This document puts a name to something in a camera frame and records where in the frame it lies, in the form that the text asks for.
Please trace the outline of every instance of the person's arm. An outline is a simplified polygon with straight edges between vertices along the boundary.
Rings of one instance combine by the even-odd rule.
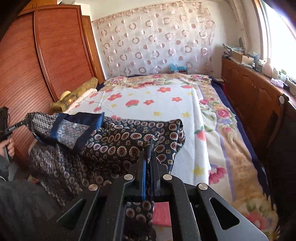
[[[0,143],[0,181],[8,181],[8,166],[10,162],[5,158],[4,149],[8,145],[8,154],[13,157],[15,154],[15,147],[13,139],[2,141]]]

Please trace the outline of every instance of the plastic bottle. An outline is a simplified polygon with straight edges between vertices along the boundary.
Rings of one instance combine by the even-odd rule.
[[[267,62],[263,64],[262,73],[272,78],[273,68],[271,67],[271,59],[267,58]]]

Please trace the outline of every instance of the white blanket with flower print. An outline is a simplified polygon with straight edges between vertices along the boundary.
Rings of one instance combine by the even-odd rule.
[[[198,91],[178,78],[166,79],[161,75],[138,78],[139,81],[129,79],[133,81],[130,88],[122,83],[122,77],[108,80],[104,89],[76,103],[69,114],[105,112],[105,116],[114,119],[151,122],[181,119],[186,139],[176,154],[171,173],[185,183],[208,184],[211,166]]]

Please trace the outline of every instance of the person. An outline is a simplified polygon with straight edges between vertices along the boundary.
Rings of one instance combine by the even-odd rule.
[[[14,142],[10,138],[0,143],[0,240],[35,240],[34,233],[42,228],[43,221],[50,219],[59,207],[45,190],[27,180],[8,181],[8,154],[15,154]]]

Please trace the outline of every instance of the black patterned garment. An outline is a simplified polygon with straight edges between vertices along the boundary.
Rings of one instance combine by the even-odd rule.
[[[127,174],[130,165],[139,161],[141,151],[148,162],[155,151],[158,161],[170,172],[185,141],[181,120],[113,120],[104,114],[88,113],[78,113],[77,117],[30,113],[28,117],[27,127],[42,141],[31,150],[31,167],[36,169],[42,187],[62,206],[90,184],[107,185]],[[125,236],[154,240],[155,233],[150,229],[153,202],[129,205]]]

